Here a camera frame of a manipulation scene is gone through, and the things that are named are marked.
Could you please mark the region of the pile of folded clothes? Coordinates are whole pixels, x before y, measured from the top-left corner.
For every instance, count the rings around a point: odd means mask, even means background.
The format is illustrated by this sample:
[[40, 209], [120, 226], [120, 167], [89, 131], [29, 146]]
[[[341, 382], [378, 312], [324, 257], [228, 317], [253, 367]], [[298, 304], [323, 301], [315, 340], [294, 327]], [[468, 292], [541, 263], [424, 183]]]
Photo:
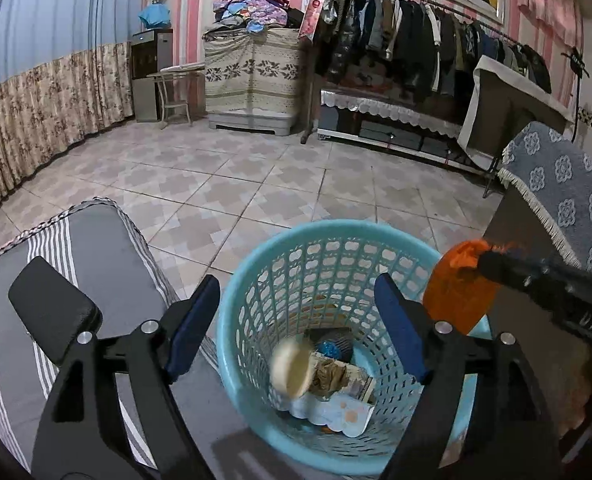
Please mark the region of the pile of folded clothes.
[[258, 35], [268, 28], [299, 28], [303, 21], [303, 12], [287, 0], [217, 0], [212, 12], [206, 40], [230, 34]]

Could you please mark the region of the dark board with white cloth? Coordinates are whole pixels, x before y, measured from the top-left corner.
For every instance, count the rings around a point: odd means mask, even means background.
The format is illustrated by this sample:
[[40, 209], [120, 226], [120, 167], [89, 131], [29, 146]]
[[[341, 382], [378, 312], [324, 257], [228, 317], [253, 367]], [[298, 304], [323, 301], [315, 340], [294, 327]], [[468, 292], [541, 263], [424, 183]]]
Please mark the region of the dark board with white cloth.
[[542, 122], [562, 133], [572, 113], [527, 77], [484, 55], [473, 72], [474, 88], [458, 137], [474, 165], [487, 171], [529, 122]]

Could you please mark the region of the orange snack wrapper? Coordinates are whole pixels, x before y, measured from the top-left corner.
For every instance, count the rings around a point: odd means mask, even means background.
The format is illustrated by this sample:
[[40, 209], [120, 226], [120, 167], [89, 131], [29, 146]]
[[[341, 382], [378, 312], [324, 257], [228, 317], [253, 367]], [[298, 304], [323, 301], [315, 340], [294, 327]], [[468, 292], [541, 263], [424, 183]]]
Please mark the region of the orange snack wrapper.
[[450, 323], [463, 335], [488, 313], [501, 285], [485, 278], [477, 266], [492, 246], [467, 240], [452, 247], [433, 267], [422, 304], [433, 321]]

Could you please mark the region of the pink hanging bag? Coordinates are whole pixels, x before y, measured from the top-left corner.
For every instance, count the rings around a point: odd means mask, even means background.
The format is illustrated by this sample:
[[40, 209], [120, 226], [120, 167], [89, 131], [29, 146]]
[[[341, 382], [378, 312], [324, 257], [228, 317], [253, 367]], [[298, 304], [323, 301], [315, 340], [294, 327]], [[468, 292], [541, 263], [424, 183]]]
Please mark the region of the pink hanging bag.
[[299, 40], [313, 41], [325, 0], [309, 0], [298, 32]]

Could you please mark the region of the brown paper wrapper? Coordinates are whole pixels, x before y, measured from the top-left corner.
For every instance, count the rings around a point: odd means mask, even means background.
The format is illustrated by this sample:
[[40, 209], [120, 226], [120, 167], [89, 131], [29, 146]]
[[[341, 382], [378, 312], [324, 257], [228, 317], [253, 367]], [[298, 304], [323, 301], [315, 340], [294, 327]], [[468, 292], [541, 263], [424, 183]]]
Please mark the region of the brown paper wrapper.
[[348, 385], [347, 364], [326, 356], [317, 359], [314, 365], [309, 393], [320, 398], [329, 398]]

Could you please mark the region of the clothes rack with garments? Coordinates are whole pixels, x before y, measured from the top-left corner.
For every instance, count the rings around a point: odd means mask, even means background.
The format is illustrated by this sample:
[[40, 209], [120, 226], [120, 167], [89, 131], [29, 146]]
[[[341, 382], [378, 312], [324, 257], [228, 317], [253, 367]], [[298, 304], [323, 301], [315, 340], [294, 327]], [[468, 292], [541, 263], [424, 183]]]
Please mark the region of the clothes rack with garments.
[[416, 104], [432, 99], [441, 117], [462, 128], [484, 55], [551, 94], [549, 70], [534, 48], [427, 0], [325, 0], [312, 43], [319, 107], [327, 87]]

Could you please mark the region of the light blue trash basket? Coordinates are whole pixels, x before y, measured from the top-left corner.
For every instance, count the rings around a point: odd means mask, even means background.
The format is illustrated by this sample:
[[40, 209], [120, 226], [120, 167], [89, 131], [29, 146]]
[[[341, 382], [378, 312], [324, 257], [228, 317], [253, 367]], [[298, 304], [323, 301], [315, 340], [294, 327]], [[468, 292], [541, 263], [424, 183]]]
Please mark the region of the light blue trash basket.
[[[217, 350], [223, 386], [247, 425], [276, 451], [347, 477], [379, 476], [422, 393], [403, 370], [374, 300], [389, 274], [401, 294], [421, 300], [439, 252], [391, 226], [317, 221], [257, 247], [233, 274], [219, 307]], [[359, 367], [371, 378], [375, 410], [364, 434], [348, 438], [294, 418], [293, 400], [270, 382], [274, 347], [296, 336], [313, 354]]]

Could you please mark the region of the black flat pouch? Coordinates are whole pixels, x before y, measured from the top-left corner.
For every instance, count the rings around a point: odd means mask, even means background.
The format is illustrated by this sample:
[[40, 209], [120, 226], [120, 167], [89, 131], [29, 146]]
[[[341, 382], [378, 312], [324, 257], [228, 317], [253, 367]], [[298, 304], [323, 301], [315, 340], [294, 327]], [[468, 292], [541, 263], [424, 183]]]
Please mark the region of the black flat pouch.
[[49, 361], [61, 365], [79, 333], [95, 334], [102, 312], [43, 257], [34, 257], [9, 287], [8, 299]]

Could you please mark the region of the low bench with lace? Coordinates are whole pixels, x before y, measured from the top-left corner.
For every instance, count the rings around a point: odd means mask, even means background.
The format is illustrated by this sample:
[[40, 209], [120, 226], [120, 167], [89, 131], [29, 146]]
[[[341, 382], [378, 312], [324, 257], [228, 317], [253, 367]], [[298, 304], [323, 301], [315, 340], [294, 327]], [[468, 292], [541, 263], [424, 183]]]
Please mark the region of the low bench with lace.
[[320, 91], [319, 116], [312, 131], [321, 139], [378, 148], [464, 174], [485, 174], [460, 147], [461, 126], [441, 117], [432, 99], [416, 104], [359, 89], [327, 87]]

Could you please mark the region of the blue covered water bottle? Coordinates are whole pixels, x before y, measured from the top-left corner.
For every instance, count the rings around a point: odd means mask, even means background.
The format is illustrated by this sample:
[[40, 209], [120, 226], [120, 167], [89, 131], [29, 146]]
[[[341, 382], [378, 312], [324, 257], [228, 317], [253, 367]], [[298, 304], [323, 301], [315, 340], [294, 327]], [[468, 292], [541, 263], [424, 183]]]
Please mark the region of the blue covered water bottle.
[[151, 0], [139, 12], [138, 19], [145, 29], [168, 29], [171, 27], [171, 12], [167, 0]]

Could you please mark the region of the cabinet with patterned cover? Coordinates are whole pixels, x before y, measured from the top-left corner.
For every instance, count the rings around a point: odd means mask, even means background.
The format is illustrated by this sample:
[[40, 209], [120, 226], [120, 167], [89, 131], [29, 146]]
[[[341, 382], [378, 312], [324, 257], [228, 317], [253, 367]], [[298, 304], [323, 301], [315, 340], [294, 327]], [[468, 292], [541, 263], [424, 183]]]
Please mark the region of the cabinet with patterned cover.
[[209, 126], [288, 136], [305, 91], [307, 54], [297, 30], [222, 32], [205, 38]]

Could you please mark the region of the cream plastic lid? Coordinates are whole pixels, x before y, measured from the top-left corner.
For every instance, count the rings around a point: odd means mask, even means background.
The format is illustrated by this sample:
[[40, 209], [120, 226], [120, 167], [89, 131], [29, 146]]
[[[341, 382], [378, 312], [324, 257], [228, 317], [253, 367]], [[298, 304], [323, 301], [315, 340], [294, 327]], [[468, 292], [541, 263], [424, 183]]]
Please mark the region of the cream plastic lid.
[[313, 347], [309, 339], [292, 336], [281, 340], [271, 355], [272, 387], [290, 399], [303, 396], [313, 382], [315, 364], [312, 356]]

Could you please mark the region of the small metal folding table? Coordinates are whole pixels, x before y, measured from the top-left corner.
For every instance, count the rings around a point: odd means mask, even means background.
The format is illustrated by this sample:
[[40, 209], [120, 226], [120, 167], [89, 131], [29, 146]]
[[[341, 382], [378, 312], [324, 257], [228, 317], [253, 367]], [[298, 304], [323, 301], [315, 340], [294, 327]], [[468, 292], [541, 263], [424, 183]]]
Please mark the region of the small metal folding table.
[[147, 78], [154, 83], [160, 106], [161, 129], [169, 125], [177, 110], [185, 114], [186, 122], [193, 124], [191, 112], [192, 83], [205, 70], [204, 62], [173, 65], [149, 74]]

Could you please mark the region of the blue floral fringed cover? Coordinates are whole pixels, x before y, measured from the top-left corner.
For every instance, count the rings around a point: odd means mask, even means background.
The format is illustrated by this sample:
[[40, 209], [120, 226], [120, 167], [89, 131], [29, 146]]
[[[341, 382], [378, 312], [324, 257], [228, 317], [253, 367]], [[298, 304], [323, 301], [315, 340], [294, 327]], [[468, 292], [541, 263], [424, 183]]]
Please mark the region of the blue floral fringed cover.
[[498, 177], [524, 198], [563, 261], [592, 273], [592, 157], [531, 122], [505, 146]]

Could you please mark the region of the light blue paper leaflet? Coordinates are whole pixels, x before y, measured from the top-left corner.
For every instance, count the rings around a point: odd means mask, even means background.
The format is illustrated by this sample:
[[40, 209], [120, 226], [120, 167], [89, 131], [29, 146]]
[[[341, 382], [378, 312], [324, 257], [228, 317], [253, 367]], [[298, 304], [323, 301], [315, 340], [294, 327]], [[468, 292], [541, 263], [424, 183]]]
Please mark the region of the light blue paper leaflet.
[[286, 409], [294, 418], [327, 427], [335, 434], [358, 438], [369, 426], [375, 405], [343, 393], [334, 393], [328, 400], [321, 400], [307, 392], [298, 399], [288, 400]]

